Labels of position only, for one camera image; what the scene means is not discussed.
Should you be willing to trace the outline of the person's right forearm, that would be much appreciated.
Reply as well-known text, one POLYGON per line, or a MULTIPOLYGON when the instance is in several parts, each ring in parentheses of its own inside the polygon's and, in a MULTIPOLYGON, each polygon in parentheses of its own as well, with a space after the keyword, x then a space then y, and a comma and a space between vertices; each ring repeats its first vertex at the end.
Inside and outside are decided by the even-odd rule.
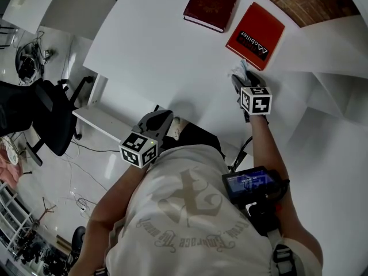
MULTIPOLYGON (((265 166, 268 170, 275 170, 282 180, 287 180, 289 175, 286 166, 266 119, 263 116, 251 116, 250 123, 253 135, 254 166, 265 166)), ((323 266, 321 246, 317 239, 301 224, 290 190, 280 200, 279 205, 280 208, 276 211, 276 216, 281 224, 281 234, 305 246, 317 258, 319 265, 323 266)))

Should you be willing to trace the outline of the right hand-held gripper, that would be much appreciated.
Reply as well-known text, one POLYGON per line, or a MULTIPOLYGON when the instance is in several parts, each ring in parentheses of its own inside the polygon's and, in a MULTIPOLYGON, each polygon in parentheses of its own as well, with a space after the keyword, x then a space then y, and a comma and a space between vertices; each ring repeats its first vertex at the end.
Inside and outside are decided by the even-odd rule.
POLYGON ((246 122, 250 121, 250 116, 264 116, 271 113, 273 95, 265 81, 252 71, 246 71, 246 77, 252 87, 248 87, 248 82, 236 74, 231 75, 231 81, 240 96, 238 103, 243 110, 246 122))

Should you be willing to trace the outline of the white patterned round seat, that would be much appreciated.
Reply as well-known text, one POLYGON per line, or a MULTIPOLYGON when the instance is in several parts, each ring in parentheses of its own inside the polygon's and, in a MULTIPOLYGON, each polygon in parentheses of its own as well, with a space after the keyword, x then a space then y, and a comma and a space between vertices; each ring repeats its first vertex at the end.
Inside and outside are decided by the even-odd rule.
POLYGON ((19 154, 12 139, 8 136, 0 137, 0 148, 5 150, 8 161, 16 166, 19 162, 19 154))

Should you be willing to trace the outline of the person's left forearm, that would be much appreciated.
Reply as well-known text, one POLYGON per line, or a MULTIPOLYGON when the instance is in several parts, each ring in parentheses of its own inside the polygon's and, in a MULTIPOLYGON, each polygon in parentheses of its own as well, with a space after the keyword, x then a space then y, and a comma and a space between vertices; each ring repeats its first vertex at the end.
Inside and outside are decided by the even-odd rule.
POLYGON ((79 259, 68 276, 92 276, 103 267, 109 234, 114 224, 124 218, 131 196, 148 169, 130 166, 97 203, 87 223, 79 259))

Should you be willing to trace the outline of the white shallow desk drawer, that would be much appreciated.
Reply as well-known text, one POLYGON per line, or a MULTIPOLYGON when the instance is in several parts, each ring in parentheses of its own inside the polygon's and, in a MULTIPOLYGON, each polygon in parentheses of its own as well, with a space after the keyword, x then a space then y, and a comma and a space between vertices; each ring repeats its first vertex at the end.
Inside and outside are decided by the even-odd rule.
POLYGON ((127 88, 123 83, 98 74, 87 105, 74 110, 73 114, 117 143, 121 143, 132 127, 157 107, 156 103, 127 88))

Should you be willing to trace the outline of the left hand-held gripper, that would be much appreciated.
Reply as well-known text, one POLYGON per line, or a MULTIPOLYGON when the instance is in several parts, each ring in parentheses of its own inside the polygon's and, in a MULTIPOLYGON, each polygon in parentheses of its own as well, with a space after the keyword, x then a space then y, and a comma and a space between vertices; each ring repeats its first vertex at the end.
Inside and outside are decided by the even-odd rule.
POLYGON ((138 168, 153 163, 162 153, 163 139, 173 119, 171 110, 146 114, 119 144, 122 160, 138 168))

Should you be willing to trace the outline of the clear plastic bag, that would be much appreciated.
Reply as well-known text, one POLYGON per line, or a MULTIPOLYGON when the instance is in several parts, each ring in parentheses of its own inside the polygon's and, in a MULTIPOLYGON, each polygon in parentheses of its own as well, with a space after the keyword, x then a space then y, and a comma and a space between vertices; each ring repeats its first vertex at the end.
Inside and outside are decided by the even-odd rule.
POLYGON ((228 73, 227 77, 231 78, 232 75, 236 75, 241 80, 247 82, 247 71, 248 71, 248 63, 245 59, 242 59, 240 62, 238 62, 228 73))

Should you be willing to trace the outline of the person's white printed t-shirt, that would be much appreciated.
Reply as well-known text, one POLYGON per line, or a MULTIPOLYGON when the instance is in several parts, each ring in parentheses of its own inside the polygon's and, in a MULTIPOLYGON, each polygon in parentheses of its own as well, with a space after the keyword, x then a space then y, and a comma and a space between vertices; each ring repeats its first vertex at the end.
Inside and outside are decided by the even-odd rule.
POLYGON ((190 145, 161 154, 134 192, 110 276, 271 276, 271 245, 228 200, 219 152, 190 145))

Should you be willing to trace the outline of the black mesh office chair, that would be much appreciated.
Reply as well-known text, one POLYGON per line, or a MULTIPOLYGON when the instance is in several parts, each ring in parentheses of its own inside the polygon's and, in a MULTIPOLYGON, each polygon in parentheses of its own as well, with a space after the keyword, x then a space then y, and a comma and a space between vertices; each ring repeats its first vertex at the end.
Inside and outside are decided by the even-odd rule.
POLYGON ((0 137, 22 132, 30 127, 40 140, 34 145, 26 143, 26 150, 34 162, 41 166, 43 161, 38 150, 46 145, 55 155, 62 156, 73 137, 80 140, 76 132, 77 110, 75 101, 85 83, 92 83, 93 77, 84 77, 73 95, 68 98, 65 79, 56 85, 39 78, 29 86, 16 86, 0 81, 0 137))

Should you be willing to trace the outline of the pink cloth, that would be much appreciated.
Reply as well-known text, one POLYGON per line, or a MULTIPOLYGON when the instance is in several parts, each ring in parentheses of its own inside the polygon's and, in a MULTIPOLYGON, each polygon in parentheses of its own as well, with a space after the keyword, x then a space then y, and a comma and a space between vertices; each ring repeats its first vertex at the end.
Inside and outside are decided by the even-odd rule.
POLYGON ((4 151, 0 151, 0 180, 6 182, 12 189, 15 189, 22 175, 21 165, 19 163, 13 165, 4 155, 4 151))

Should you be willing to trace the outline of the dark wooden tripod stand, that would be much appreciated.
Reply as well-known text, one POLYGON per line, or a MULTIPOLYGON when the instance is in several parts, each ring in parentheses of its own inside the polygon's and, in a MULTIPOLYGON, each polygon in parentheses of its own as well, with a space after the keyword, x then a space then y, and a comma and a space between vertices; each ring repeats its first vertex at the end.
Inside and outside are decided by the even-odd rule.
POLYGON ((42 200, 43 200, 44 211, 42 212, 41 216, 39 216, 38 218, 36 218, 32 221, 32 227, 33 228, 38 228, 40 226, 40 223, 41 223, 43 217, 47 213, 54 213, 55 212, 54 209, 56 208, 56 205, 46 206, 45 197, 42 197, 42 200))

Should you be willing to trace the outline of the person's black shorts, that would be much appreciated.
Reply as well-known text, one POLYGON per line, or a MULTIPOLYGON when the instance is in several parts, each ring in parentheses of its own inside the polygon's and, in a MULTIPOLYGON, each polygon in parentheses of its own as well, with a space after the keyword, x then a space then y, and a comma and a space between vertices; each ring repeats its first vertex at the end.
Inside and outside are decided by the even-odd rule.
POLYGON ((225 159, 225 155, 221 150, 221 145, 218 137, 191 122, 189 122, 184 130, 181 132, 178 141, 166 135, 163 139, 162 150, 165 151, 172 148, 188 145, 208 145, 216 149, 220 153, 222 158, 225 159))

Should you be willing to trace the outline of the white desk with shelf hutch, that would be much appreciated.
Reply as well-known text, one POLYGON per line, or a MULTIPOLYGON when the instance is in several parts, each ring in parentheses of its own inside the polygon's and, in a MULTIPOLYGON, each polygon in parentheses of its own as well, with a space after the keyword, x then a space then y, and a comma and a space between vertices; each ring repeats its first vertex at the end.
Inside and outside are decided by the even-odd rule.
POLYGON ((308 106, 368 129, 368 27, 361 16, 299 28, 268 0, 238 0, 228 30, 219 33, 184 20, 188 2, 118 0, 85 67, 240 147, 250 130, 227 77, 240 57, 225 45, 255 2, 285 26, 259 73, 273 93, 268 120, 278 145, 287 145, 308 106))

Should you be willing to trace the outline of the white metal rack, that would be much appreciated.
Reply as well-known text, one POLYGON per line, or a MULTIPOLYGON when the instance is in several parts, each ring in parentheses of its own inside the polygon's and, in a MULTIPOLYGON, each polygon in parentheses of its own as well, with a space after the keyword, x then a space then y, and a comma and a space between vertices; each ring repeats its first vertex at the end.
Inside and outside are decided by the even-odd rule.
POLYGON ((18 199, 18 193, 0 181, 0 243, 17 260, 21 251, 33 240, 37 230, 28 211, 18 199))

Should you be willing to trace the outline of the dark red hardcover book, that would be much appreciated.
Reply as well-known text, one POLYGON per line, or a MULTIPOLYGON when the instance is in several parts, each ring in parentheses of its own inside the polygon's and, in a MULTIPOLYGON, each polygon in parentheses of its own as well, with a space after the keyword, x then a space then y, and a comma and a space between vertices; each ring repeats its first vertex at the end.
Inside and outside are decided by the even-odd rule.
POLYGON ((183 19, 224 33, 237 0, 189 0, 183 19))

